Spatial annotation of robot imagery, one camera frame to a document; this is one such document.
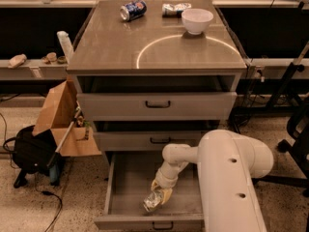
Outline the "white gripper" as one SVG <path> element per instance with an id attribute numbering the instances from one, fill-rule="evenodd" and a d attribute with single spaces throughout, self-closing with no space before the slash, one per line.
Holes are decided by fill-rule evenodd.
<path id="1" fill-rule="evenodd" d="M 158 172 L 155 175 L 155 178 L 151 185 L 151 191 L 154 191 L 158 189 L 159 187 L 162 188 L 161 194 L 161 204 L 164 205 L 171 197 L 173 190 L 172 188 L 176 185 L 178 181 L 178 178 L 170 179 L 162 175 L 160 172 Z"/>

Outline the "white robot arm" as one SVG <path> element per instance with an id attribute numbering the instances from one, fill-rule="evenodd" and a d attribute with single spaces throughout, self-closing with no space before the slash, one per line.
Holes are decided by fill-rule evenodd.
<path id="1" fill-rule="evenodd" d="M 267 232 L 253 187 L 274 164 L 268 146 L 255 138 L 229 130 L 207 132 L 196 147 L 168 144 L 162 150 L 152 190 L 167 202 L 179 174 L 197 165 L 203 217 L 207 232 Z"/>

